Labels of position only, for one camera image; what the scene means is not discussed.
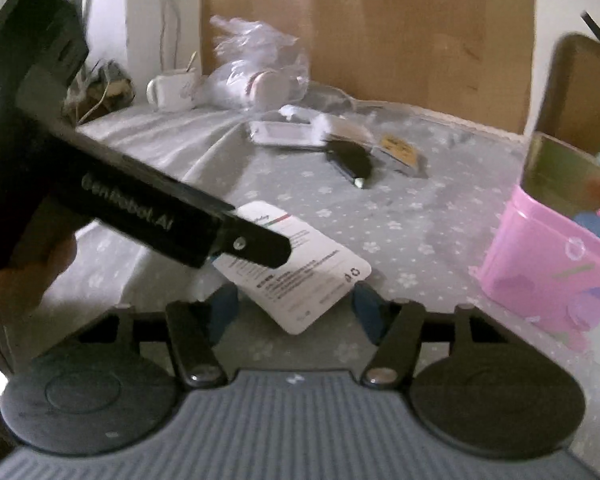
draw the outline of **black circular pad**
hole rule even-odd
[[[57,348],[16,375],[2,418],[46,452],[94,455],[128,446],[172,412],[176,384],[151,361],[112,344]]]
[[[564,446],[585,399],[578,383],[541,355],[474,345],[425,368],[411,405],[436,436],[479,456],[523,460]]]

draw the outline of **blue part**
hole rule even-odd
[[[205,303],[211,307],[208,339],[211,346],[214,346],[218,344],[227,327],[238,317],[238,288],[233,283],[227,283],[216,290]]]
[[[357,282],[353,287],[351,306],[358,318],[366,337],[374,345],[379,345],[389,327],[382,318],[381,309],[388,305],[373,288],[364,282]]]
[[[598,216],[597,213],[591,211],[578,213],[573,217],[573,221],[600,238],[600,216]]]

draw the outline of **gray ribbed platform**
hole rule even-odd
[[[490,462],[441,444],[394,392],[348,372],[243,371],[228,387],[189,395],[157,434],[96,458],[29,449],[0,480],[593,480],[565,452]]]

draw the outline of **white mug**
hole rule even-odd
[[[199,84],[200,72],[195,68],[169,70],[149,81],[146,98],[154,108],[164,112],[191,110]]]

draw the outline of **white wall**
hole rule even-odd
[[[128,68],[126,51],[126,0],[91,0],[87,23],[88,65],[114,59]]]
[[[136,102],[146,101],[147,83],[160,73],[161,3],[165,33],[162,43],[164,69],[186,67],[193,51],[200,50],[200,0],[171,0],[180,15],[176,55],[176,17],[168,0],[126,0],[128,71],[136,85]]]
[[[584,10],[600,26],[600,0],[536,0],[536,47],[526,134],[533,132],[538,120],[556,42],[567,32],[593,37],[580,17]]]

